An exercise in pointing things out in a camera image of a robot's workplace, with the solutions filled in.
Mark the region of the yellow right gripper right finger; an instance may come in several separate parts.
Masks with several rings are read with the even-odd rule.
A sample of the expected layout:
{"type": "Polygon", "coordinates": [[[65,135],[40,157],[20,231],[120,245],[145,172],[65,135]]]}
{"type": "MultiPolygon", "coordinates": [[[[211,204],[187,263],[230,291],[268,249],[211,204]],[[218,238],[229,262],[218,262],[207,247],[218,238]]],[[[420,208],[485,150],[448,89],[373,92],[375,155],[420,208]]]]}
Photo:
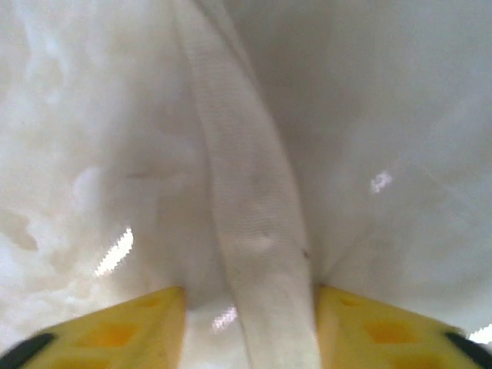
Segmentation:
{"type": "Polygon", "coordinates": [[[491,352],[461,329],[390,304],[321,285],[317,338],[324,368],[475,369],[491,352]]]}

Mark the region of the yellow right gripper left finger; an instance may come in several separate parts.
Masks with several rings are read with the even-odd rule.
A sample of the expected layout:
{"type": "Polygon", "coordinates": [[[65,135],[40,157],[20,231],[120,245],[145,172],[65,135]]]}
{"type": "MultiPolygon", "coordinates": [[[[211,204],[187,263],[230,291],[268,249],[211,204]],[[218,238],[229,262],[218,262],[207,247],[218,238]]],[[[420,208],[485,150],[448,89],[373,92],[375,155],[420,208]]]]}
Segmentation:
{"type": "Polygon", "coordinates": [[[165,288],[44,328],[1,356],[3,368],[177,368],[185,291],[165,288]]]}

